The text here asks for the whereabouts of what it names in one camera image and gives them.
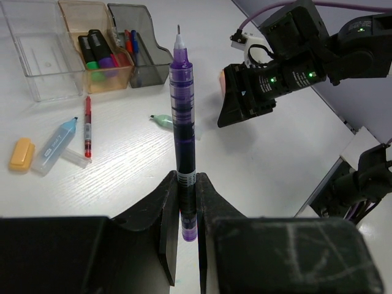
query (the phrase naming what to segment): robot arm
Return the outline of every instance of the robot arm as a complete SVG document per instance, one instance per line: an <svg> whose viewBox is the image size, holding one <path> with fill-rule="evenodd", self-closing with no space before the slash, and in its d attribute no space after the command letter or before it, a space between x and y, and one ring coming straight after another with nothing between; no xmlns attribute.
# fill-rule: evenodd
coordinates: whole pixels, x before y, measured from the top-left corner
<svg viewBox="0 0 392 294"><path fill-rule="evenodd" d="M241 30L232 35L234 47L244 49L245 62L224 69L226 94L219 127L270 113L275 98L327 77L337 86L346 78L382 78L391 71L392 13L356 18L329 36L314 3L298 0L258 29L273 53L263 48L261 38L258 42ZM261 62L254 47L264 49L271 61Z"/></svg>
<svg viewBox="0 0 392 294"><path fill-rule="evenodd" d="M311 207L320 217L345 217L357 224L391 192L392 148L381 144L362 153L357 171L343 162Z"/></svg>

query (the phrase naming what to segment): green highlighter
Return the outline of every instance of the green highlighter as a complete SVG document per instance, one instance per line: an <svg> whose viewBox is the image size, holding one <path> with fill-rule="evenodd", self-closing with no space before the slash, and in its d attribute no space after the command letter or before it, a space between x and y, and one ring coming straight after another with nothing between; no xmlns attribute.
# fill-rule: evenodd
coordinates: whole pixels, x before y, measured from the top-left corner
<svg viewBox="0 0 392 294"><path fill-rule="evenodd" d="M91 70L99 69L98 62L96 61L94 54L92 53L90 44L88 43L87 40L87 36L79 36L78 41L79 41L81 54L83 55L83 59L85 60L86 63L86 67ZM91 74L91 78L93 81L104 81L105 75L103 72L93 72Z"/></svg>

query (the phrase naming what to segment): purple pen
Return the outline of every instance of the purple pen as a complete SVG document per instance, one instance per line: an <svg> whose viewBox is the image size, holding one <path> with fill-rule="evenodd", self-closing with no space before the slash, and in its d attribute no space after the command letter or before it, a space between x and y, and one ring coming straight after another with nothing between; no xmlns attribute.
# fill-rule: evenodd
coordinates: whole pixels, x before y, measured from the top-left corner
<svg viewBox="0 0 392 294"><path fill-rule="evenodd" d="M197 237L194 74L179 26L177 30L173 63L169 68L171 115L182 233L184 240L191 242Z"/></svg>

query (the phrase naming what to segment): barcode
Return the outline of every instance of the barcode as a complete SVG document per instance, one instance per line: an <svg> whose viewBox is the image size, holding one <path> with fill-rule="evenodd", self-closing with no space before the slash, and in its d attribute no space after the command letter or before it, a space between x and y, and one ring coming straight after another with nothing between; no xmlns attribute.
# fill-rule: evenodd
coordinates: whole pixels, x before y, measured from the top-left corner
<svg viewBox="0 0 392 294"><path fill-rule="evenodd" d="M192 173L179 173L177 172L177 180L181 187L189 187L196 183L196 171Z"/></svg>
<svg viewBox="0 0 392 294"><path fill-rule="evenodd" d="M196 215L191 219L181 216L181 222L184 222L185 224L192 224L196 222Z"/></svg>
<svg viewBox="0 0 392 294"><path fill-rule="evenodd" d="M99 43L99 40L98 40L97 35L93 34L93 35L91 35L91 36L92 36L92 40L94 41L94 44L95 44L97 47L100 46L100 43Z"/></svg>

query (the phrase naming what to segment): blue pen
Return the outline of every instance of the blue pen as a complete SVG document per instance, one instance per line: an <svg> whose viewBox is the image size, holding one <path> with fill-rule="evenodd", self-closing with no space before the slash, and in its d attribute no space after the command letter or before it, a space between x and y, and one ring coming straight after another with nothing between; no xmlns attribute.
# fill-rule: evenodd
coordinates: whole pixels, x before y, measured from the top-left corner
<svg viewBox="0 0 392 294"><path fill-rule="evenodd" d="M50 137L45 146L34 158L31 168L45 176L59 159L61 153L67 148L72 141L76 132L76 121L78 118L73 118L65 122L57 131Z"/></svg>
<svg viewBox="0 0 392 294"><path fill-rule="evenodd" d="M137 42L137 33L134 29L131 30L131 32L130 32L130 41L132 43L134 53L139 53L139 44Z"/></svg>

